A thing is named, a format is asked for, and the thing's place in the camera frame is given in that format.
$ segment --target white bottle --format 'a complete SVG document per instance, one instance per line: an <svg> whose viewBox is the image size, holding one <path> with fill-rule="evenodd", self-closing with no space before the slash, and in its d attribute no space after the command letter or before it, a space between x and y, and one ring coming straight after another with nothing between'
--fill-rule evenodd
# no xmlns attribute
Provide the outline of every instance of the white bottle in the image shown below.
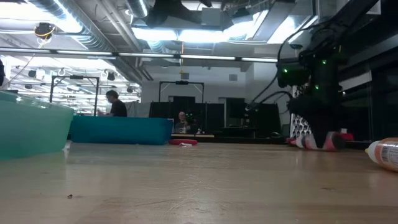
<svg viewBox="0 0 398 224"><path fill-rule="evenodd" d="M375 141L365 151L373 162L398 172L398 138Z"/></svg>

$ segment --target blue container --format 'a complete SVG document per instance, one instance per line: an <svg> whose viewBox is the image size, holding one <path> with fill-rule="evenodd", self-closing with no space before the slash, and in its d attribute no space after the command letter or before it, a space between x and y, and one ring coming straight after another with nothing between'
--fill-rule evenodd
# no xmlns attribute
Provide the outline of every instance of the blue container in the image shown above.
<svg viewBox="0 0 398 224"><path fill-rule="evenodd" d="M70 128L73 142L106 144L168 143L173 123L162 118L75 116Z"/></svg>
<svg viewBox="0 0 398 224"><path fill-rule="evenodd" d="M73 109L0 91L0 159L59 152Z"/></svg>

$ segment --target person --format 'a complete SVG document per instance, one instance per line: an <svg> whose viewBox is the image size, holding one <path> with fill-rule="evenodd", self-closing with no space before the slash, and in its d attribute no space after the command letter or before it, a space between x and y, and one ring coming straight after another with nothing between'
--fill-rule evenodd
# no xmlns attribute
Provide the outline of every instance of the person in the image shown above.
<svg viewBox="0 0 398 224"><path fill-rule="evenodd" d="M8 82L9 80L7 79L6 73L4 72L4 65L0 60L0 90L7 90Z"/></svg>
<svg viewBox="0 0 398 224"><path fill-rule="evenodd" d="M183 112L183 111L179 112L178 119L180 120L180 122L178 122L175 125L175 132L180 133L180 134L186 134L188 132L188 130L190 129L190 126L188 125L185 112Z"/></svg>
<svg viewBox="0 0 398 224"><path fill-rule="evenodd" d="M127 116L127 108L124 103L119 100L119 94L116 93L114 90L110 90L106 92L106 98L110 103L112 103L111 112L109 114L104 114L103 112L98 110L99 116L120 116L126 117Z"/></svg>

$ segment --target pegboard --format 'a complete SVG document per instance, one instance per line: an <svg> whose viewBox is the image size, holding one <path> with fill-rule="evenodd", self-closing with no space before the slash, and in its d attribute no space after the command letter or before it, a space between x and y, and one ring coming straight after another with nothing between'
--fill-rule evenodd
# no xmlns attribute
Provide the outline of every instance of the pegboard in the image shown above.
<svg viewBox="0 0 398 224"><path fill-rule="evenodd" d="M293 86L292 95L294 98L303 94L303 89L306 88L307 85L303 86ZM300 136L312 134L311 127L306 120L296 114L292 114L290 118L290 137L297 138Z"/></svg>

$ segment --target wooden table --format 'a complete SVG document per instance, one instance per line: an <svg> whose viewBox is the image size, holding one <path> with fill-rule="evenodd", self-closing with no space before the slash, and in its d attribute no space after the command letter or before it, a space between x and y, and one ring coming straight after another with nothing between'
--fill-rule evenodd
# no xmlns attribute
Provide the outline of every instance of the wooden table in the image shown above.
<svg viewBox="0 0 398 224"><path fill-rule="evenodd" d="M361 151L72 144L0 180L3 223L398 223L398 174Z"/></svg>

